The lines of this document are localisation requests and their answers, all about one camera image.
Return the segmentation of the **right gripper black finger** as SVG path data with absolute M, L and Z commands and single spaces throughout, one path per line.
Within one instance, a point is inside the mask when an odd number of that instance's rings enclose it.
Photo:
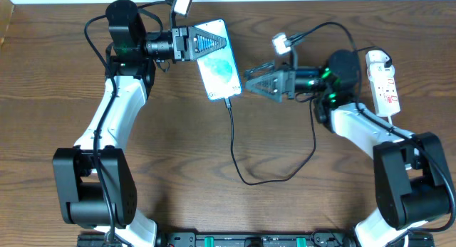
M 290 70 L 275 70 L 258 77 L 249 79 L 245 88 L 255 94 L 263 95 L 281 103 L 284 95 L 293 99 L 295 93 L 296 74 Z
M 244 72 L 245 78 L 257 78 L 264 74 L 267 74 L 275 69 L 275 64 L 273 61 L 269 61 L 267 63 L 261 64 L 257 67 L 248 69 Z

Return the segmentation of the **blue Galaxy smartphone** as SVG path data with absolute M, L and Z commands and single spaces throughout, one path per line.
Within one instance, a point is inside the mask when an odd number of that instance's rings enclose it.
M 226 41 L 224 48 L 197 59 L 208 99 L 215 101 L 241 94 L 242 84 L 225 21 L 216 19 L 195 27 L 220 36 Z

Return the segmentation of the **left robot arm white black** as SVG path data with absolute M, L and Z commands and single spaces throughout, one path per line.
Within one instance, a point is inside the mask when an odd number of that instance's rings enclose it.
M 104 18 L 112 41 L 98 54 L 105 69 L 103 99 L 75 144 L 53 156 L 63 220 L 96 232 L 81 239 L 84 246 L 158 244 L 157 224 L 137 208 L 137 189 L 124 154 L 133 123 L 163 62 L 202 63 L 230 50 L 221 19 L 148 32 L 143 17 L 149 13 L 147 5 L 131 0 L 107 7 Z

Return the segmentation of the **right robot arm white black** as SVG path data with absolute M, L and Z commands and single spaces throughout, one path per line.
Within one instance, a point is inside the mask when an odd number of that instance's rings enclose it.
M 444 215 L 455 222 L 455 188 L 438 136 L 401 130 L 358 101 L 357 53 L 338 50 L 320 67 L 299 66 L 297 55 L 280 66 L 265 63 L 244 76 L 247 90 L 277 102 L 300 94 L 330 132 L 350 140 L 372 160 L 376 210 L 346 234 L 342 246 L 411 246 L 433 230 L 424 224 Z

